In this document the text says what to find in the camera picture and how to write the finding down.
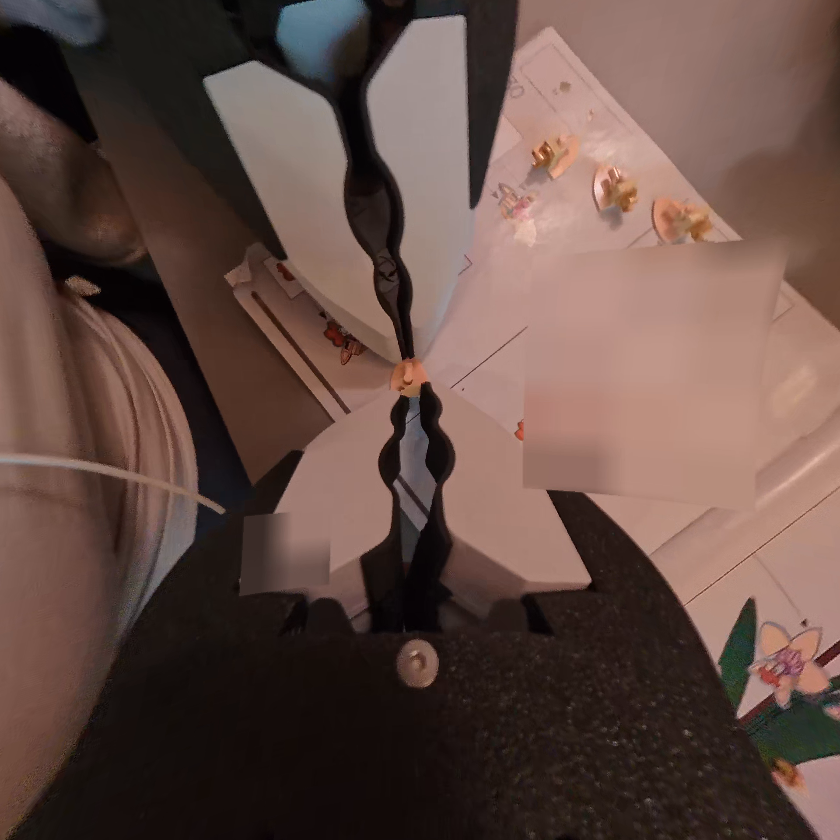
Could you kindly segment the tan and gold brick assembly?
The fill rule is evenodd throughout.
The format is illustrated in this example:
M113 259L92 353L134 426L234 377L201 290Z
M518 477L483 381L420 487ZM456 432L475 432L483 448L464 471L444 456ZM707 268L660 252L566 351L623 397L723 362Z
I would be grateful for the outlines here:
M689 239L701 242L713 229L709 206L679 202L666 196L654 199L652 221L658 240L664 245Z
M543 172L554 181L566 173L575 162L581 140L574 134L562 134L545 140L531 150L532 172Z
M637 204L637 183L614 164L603 164L593 174L592 195L599 214L628 214Z

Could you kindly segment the brick building instruction booklet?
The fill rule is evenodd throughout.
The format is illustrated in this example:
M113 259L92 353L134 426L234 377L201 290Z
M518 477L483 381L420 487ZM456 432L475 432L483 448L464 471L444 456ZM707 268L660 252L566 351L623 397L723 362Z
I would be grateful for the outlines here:
M578 156L551 181L531 150L574 134ZM637 183L630 213L598 213L595 169ZM425 356L446 385L522 437L526 324L499 182L539 193L538 238L561 222L553 252L650 249L661 196L700 203L669 158L561 36L546 27L514 55L506 104L478 204L478 233ZM753 511L593 496L644 550L687 608L750 738L820 838L839 837L838 330L786 281L767 345Z

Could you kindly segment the pink and white brick piece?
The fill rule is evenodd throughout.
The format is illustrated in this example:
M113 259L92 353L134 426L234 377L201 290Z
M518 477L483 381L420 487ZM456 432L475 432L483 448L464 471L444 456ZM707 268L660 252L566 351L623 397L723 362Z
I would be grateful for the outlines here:
M538 230L532 213L539 193L522 192L507 183L499 182L495 194L500 214L511 226L514 242L527 248L535 246Z

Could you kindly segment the beige desk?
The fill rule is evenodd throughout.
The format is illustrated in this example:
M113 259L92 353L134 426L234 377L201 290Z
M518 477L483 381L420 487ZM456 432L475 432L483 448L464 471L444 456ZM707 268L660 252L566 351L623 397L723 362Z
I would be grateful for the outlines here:
M553 26L742 235L787 235L789 281L838 326L838 2L521 2ZM328 418L222 275L263 241L182 157L121 74L103 129L154 263L251 481Z

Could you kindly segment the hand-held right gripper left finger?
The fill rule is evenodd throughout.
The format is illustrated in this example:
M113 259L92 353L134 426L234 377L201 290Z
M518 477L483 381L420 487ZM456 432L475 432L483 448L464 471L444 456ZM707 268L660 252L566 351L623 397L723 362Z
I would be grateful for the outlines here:
M403 397L386 392L348 414L304 450L276 513L275 582L346 615L368 613L374 632L403 621L400 472Z

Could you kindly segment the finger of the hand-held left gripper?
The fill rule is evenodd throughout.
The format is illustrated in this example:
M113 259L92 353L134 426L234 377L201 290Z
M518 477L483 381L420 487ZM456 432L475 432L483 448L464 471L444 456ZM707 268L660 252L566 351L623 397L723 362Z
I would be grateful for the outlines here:
M331 101L257 60L203 84L305 291L372 352L400 362L374 260L350 225L349 155Z
M466 59L464 15L416 18L366 81L374 152L395 188L417 356L441 328L473 233Z

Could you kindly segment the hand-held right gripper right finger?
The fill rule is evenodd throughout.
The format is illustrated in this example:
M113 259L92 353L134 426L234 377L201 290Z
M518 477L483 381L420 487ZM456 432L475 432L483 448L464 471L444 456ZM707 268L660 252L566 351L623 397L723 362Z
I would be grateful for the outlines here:
M432 503L406 577L406 630L435 632L448 597L487 618L501 601L588 589L549 494L523 485L523 447L458 393L421 386Z

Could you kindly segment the person's left forearm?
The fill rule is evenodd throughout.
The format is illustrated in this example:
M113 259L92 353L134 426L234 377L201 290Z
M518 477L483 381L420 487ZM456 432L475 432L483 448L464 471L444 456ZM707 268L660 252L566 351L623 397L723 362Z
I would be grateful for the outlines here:
M104 266L148 255L110 163L5 80L1 171L35 230L56 245Z

